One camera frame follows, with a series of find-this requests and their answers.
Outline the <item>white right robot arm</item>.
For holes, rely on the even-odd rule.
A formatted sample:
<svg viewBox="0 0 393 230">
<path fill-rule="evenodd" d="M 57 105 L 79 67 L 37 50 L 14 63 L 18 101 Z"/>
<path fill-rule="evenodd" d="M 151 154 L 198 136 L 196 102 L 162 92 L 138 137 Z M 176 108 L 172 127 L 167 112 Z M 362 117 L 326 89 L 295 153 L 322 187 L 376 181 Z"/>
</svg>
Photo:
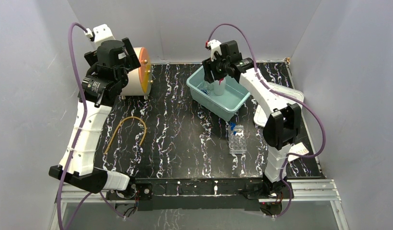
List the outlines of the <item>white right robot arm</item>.
<svg viewBox="0 0 393 230">
<path fill-rule="evenodd" d="M 256 61 L 243 58 L 235 40 L 221 43 L 207 41 L 210 50 L 205 72 L 208 82 L 219 81 L 225 76 L 242 85 L 258 102 L 266 115 L 263 137 L 268 145 L 267 166 L 263 174 L 263 193 L 276 198 L 286 185 L 285 167 L 288 154 L 301 130 L 301 107 L 290 103 L 281 93 L 271 89 L 257 68 Z"/>
</svg>

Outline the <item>white wash bottle red cap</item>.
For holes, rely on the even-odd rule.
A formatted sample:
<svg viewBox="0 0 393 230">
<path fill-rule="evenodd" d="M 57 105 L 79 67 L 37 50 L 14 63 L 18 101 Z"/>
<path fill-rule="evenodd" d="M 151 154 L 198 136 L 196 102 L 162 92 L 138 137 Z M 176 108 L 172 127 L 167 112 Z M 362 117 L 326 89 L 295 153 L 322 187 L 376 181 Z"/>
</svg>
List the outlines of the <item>white wash bottle red cap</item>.
<svg viewBox="0 0 393 230">
<path fill-rule="evenodd" d="M 213 89 L 214 94 L 216 96 L 221 96 L 225 92 L 226 79 L 222 78 L 222 79 L 219 79 L 219 80 L 215 80 L 213 82 L 213 85 L 214 85 L 214 89 Z"/>
</svg>

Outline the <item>small clear glass jar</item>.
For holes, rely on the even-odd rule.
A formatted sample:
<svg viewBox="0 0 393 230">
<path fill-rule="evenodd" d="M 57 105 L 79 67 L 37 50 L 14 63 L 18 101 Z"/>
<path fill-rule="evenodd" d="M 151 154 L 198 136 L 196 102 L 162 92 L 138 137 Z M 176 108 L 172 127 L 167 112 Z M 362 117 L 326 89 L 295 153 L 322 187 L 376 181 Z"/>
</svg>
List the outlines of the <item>small clear glass jar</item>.
<svg viewBox="0 0 393 230">
<path fill-rule="evenodd" d="M 213 89 L 214 89 L 213 83 L 208 83 L 208 82 L 205 81 L 204 82 L 204 87 L 209 88 L 211 90 L 211 93 L 213 92 Z"/>
</svg>

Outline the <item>clear acrylic test tube rack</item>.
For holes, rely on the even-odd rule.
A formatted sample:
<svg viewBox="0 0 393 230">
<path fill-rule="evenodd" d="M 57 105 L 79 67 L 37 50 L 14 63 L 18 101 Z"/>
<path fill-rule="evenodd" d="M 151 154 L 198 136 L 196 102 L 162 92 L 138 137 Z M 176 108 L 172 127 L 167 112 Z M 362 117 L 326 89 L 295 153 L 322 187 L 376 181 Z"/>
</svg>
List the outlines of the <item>clear acrylic test tube rack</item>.
<svg viewBox="0 0 393 230">
<path fill-rule="evenodd" d="M 247 143 L 244 134 L 244 126 L 236 125 L 234 128 L 231 128 L 229 124 L 227 128 L 227 136 L 230 154 L 246 154 Z"/>
</svg>

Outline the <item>white plastic bin lid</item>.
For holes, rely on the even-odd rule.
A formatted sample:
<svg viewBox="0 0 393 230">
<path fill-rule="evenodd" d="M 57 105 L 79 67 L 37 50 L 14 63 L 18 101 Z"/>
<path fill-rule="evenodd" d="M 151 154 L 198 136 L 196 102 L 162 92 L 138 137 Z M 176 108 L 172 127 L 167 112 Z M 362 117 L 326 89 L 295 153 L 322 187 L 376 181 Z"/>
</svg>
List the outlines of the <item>white plastic bin lid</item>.
<svg viewBox="0 0 393 230">
<path fill-rule="evenodd" d="M 267 86 L 275 93 L 266 89 L 262 84 L 257 87 L 248 89 L 256 99 L 258 106 L 254 114 L 254 122 L 260 127 L 264 127 L 268 117 L 274 112 L 274 109 L 283 109 L 287 104 L 304 102 L 304 94 L 301 91 L 284 87 L 272 82 L 267 82 Z"/>
</svg>

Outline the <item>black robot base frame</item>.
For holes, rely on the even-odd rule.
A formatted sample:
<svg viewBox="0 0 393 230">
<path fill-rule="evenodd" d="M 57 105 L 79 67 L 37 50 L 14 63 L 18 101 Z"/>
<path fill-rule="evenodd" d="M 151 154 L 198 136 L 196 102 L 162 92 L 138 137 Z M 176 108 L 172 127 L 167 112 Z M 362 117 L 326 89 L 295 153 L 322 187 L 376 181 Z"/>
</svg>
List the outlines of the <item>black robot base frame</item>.
<svg viewBox="0 0 393 230">
<path fill-rule="evenodd" d="M 125 198 L 107 192 L 117 203 L 139 202 L 140 211 L 162 209 L 244 209 L 277 216 L 294 198 L 288 181 L 271 184 L 264 178 L 137 179 Z"/>
</svg>

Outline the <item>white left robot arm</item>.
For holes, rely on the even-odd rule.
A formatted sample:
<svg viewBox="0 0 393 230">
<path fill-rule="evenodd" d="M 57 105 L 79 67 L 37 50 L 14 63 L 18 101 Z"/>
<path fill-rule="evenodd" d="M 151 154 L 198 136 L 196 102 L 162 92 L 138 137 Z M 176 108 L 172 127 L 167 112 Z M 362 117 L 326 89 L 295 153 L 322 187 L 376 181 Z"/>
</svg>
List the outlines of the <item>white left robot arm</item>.
<svg viewBox="0 0 393 230">
<path fill-rule="evenodd" d="M 84 57 L 90 68 L 78 79 L 78 112 L 71 139 L 59 164 L 50 167 L 49 176 L 59 180 L 58 196 L 63 185 L 69 184 L 92 194 L 114 190 L 131 199 L 136 194 L 135 178 L 95 167 L 94 157 L 103 125 L 129 83 L 128 74 L 141 64 L 128 38 L 103 41 Z"/>
</svg>

